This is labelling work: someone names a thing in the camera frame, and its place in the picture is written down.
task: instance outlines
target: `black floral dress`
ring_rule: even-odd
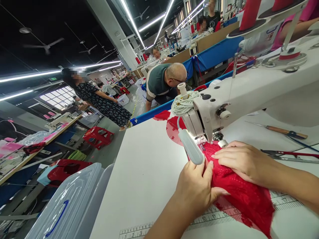
[[[99,89],[88,82],[80,83],[74,91],[81,100],[91,103],[105,117],[120,127],[125,126],[132,117],[132,114],[121,105],[97,95],[95,92]]]

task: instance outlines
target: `ceiling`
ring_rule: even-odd
[[[126,0],[128,8],[132,14],[132,17],[138,17],[146,10],[143,14],[142,19],[136,18],[134,20],[137,28],[142,27],[148,23],[151,19],[159,16],[161,13],[165,12],[170,0]],[[164,26],[172,24],[174,22],[175,16],[181,11],[184,7],[183,0],[175,0],[174,4],[170,10],[169,16],[167,17]],[[162,20],[158,21],[156,24],[145,29],[140,33],[142,40],[146,40],[150,36],[157,34],[160,28]]]
[[[55,69],[60,65],[70,67],[95,63],[107,54],[93,34],[106,51],[114,49],[84,0],[2,0],[1,5],[1,22],[5,24],[0,25],[0,77]],[[20,33],[22,24],[31,28],[34,35]],[[77,37],[85,43],[80,44]],[[24,47],[26,44],[42,45],[37,38],[45,44],[59,38],[64,40],[52,46],[50,55],[46,55],[43,48]],[[95,45],[90,55],[79,53]],[[116,55],[115,52],[105,61],[113,60]]]

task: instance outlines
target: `red stool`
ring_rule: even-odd
[[[71,159],[60,159],[47,168],[51,169],[48,173],[48,179],[51,181],[49,185],[57,188],[67,177],[90,166],[91,164],[93,163]]]
[[[128,95],[130,93],[129,90],[125,86],[120,88],[120,91],[121,91],[122,94],[127,94]]]
[[[89,144],[93,145],[95,148],[97,148],[97,150],[100,150],[103,145],[109,145],[112,142],[111,135],[114,135],[114,133],[95,126],[85,133],[83,139]]]

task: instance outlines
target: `measuring ruler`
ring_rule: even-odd
[[[287,194],[270,191],[270,196],[276,211],[303,206],[301,202]],[[235,218],[241,218],[241,212],[231,204],[228,207],[225,207],[224,211],[220,211],[214,205],[211,206],[201,217],[195,219],[186,231],[236,221]],[[148,222],[138,226],[121,229],[119,239],[143,239],[153,224],[154,222]]]

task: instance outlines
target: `green basket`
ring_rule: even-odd
[[[76,150],[67,159],[83,161],[85,158],[86,154],[82,153],[80,150]]]

